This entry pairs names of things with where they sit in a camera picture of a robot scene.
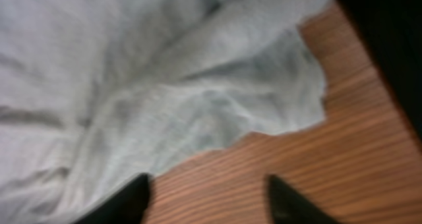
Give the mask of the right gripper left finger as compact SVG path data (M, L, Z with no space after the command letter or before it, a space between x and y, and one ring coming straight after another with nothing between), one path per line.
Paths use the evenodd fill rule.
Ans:
M150 202L150 175L143 173L75 224L140 224Z

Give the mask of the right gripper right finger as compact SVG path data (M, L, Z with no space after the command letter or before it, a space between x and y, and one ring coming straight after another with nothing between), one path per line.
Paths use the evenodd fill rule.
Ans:
M275 224L340 224L276 175L267 176L267 197Z

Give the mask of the light blue t-shirt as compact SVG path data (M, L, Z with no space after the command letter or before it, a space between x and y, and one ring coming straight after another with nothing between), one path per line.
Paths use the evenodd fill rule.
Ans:
M1 222L74 223L149 175L325 118L297 27L333 0L1 0Z

